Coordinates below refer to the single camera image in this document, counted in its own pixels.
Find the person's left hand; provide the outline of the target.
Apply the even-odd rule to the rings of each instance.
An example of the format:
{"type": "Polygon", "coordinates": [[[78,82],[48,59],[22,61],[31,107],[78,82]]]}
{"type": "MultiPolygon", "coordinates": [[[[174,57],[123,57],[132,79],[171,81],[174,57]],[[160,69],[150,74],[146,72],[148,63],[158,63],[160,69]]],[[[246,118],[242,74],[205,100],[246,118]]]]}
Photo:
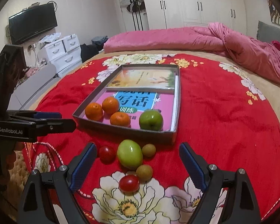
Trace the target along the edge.
{"type": "Polygon", "coordinates": [[[16,152],[21,151],[24,148],[24,144],[22,142],[16,142],[12,150],[7,151],[7,153],[1,157],[0,159],[0,170],[2,173],[0,174],[0,185],[6,186],[10,181],[10,173],[9,171],[14,168],[14,163],[16,161],[16,152]]]}

